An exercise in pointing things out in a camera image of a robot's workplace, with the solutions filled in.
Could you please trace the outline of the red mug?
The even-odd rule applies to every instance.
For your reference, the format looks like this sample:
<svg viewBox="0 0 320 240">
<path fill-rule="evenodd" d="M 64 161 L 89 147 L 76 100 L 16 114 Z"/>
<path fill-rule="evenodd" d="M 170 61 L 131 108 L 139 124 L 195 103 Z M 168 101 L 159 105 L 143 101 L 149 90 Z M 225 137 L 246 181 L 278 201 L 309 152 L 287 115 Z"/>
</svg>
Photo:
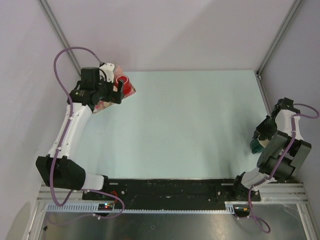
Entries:
<svg viewBox="0 0 320 240">
<path fill-rule="evenodd" d="M 115 79 L 114 85 L 118 88 L 120 82 L 123 83 L 123 93 L 128 95 L 132 90 L 130 79 L 126 75 L 120 75 Z"/>
</svg>

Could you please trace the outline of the dark green mug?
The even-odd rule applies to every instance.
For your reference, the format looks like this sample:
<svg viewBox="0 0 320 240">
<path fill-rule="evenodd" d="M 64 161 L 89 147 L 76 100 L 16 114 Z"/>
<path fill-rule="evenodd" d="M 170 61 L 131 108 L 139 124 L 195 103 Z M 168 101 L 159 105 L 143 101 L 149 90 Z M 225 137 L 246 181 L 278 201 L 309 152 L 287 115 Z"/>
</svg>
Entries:
<svg viewBox="0 0 320 240">
<path fill-rule="evenodd" d="M 250 142 L 250 149 L 252 154 L 262 153 L 269 144 L 269 140 L 259 140 L 258 138 L 252 139 Z"/>
</svg>

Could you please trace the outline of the pink mug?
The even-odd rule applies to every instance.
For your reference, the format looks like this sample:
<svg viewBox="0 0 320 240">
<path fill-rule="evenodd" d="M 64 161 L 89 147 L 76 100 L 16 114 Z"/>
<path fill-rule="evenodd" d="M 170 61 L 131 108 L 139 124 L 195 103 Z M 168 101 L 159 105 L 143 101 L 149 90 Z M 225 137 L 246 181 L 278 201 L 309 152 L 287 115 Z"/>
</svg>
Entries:
<svg viewBox="0 0 320 240">
<path fill-rule="evenodd" d="M 124 70 L 120 65 L 117 64 L 117 65 L 115 65 L 113 73 L 114 73 L 114 79 L 116 79 L 119 76 L 123 76 L 124 75 Z"/>
</svg>

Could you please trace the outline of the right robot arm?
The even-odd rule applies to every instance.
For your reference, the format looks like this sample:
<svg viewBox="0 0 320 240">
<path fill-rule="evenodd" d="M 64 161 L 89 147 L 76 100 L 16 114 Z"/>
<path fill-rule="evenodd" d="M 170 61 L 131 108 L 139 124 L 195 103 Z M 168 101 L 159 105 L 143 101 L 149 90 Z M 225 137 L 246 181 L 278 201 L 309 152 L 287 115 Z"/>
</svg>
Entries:
<svg viewBox="0 0 320 240">
<path fill-rule="evenodd" d="M 300 133 L 299 121 L 303 116 L 292 99 L 277 101 L 253 133 L 250 150 L 260 156 L 253 170 L 235 178 L 231 187 L 234 199 L 244 200 L 262 186 L 297 175 L 312 149 Z"/>
</svg>

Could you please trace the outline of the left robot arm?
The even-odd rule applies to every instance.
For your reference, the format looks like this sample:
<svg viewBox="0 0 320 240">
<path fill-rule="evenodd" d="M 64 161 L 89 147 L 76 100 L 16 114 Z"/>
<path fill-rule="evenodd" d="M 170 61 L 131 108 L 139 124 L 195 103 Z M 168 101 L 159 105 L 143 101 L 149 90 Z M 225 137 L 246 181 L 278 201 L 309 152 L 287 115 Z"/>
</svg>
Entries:
<svg viewBox="0 0 320 240">
<path fill-rule="evenodd" d="M 121 80 L 119 68 L 113 63 L 101 63 L 98 67 L 83 67 L 81 79 L 67 93 L 65 117 L 54 144 L 46 156 L 36 160 L 46 186 L 67 190 L 93 190 L 99 199 L 107 199 L 111 187 L 105 177 L 88 173 L 80 166 L 75 153 L 85 126 L 93 113 L 112 104 L 121 104 L 129 80 Z"/>
</svg>

